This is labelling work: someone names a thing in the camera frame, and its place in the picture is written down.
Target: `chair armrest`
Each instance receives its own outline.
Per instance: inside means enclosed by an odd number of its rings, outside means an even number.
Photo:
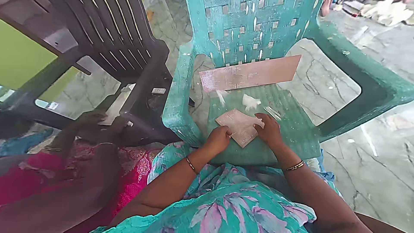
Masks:
[[[314,24],[308,38],[361,87],[361,94],[318,126],[320,142],[414,100],[414,85],[364,54],[330,22]]]
[[[193,41],[180,46],[177,67],[165,103],[162,122],[183,141],[191,146],[200,147],[205,142],[205,137],[188,112],[194,59],[197,55],[193,48]]]

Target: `pink board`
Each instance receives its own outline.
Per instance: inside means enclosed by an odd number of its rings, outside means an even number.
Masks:
[[[301,55],[222,67],[200,72],[205,92],[292,81]]]
[[[257,131],[253,127],[253,124],[258,124],[262,127],[265,124],[262,120],[248,116],[237,109],[233,109],[217,117],[216,119],[219,125],[227,125],[231,130],[231,137],[237,142],[239,146],[244,148],[249,142],[251,142],[258,135]]]

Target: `teal plastic chair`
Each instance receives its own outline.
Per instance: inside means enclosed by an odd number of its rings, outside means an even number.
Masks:
[[[177,67],[163,112],[163,123],[194,147],[205,136],[188,112],[188,98],[195,56],[205,54],[215,66],[236,65],[281,58],[300,39],[313,40],[319,48],[361,87],[361,94],[319,126],[315,126],[295,98],[276,84],[232,90],[221,107],[210,99],[208,132],[217,127],[215,119],[237,108],[243,94],[260,99],[282,115],[279,121],[284,142],[302,159],[320,156],[319,143],[345,133],[360,124],[414,99],[414,85],[363,54],[332,23],[318,22],[322,0],[187,0],[193,38],[180,46]],[[259,138],[244,149],[233,140],[211,161],[233,165],[277,166],[273,152]]]

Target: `concrete floor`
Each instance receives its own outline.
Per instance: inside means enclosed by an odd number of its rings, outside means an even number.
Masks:
[[[147,10],[154,12],[150,22],[154,36],[164,40],[170,48],[166,65],[173,74],[179,46],[190,41],[193,34],[186,2],[147,0],[144,4]],[[384,27],[370,19],[352,18],[344,12],[332,12],[320,20],[334,22],[364,53],[401,77],[414,81],[414,27],[403,24]],[[329,118],[361,92],[360,87],[312,41],[302,39],[287,56],[296,54],[301,54],[302,59],[293,81],[279,85],[291,91],[314,124]],[[203,132],[206,132],[209,97],[202,91],[198,72],[212,68],[214,64],[208,57],[199,55],[195,59],[190,96],[196,107],[191,108],[190,113]],[[55,111],[76,118],[112,94],[117,82],[105,72],[95,73],[95,77],[100,78],[79,75],[68,85],[68,90],[55,100],[59,103]],[[84,89],[76,89],[79,82]],[[413,232],[414,103],[394,108],[321,143],[321,147],[326,170],[335,173],[335,184],[354,211]]]

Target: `teal floral dress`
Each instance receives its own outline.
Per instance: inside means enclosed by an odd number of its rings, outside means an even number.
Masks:
[[[183,142],[166,146],[152,163],[148,183],[193,150]],[[228,163],[220,167],[207,164],[181,201],[155,216],[133,216],[116,227],[106,231],[105,227],[99,227],[93,233],[307,232],[303,225],[316,220],[313,209],[292,202],[281,192],[257,181],[257,174],[275,179],[283,177],[282,171],[275,168],[244,169]],[[324,171],[317,174],[335,189],[333,183],[326,180]]]

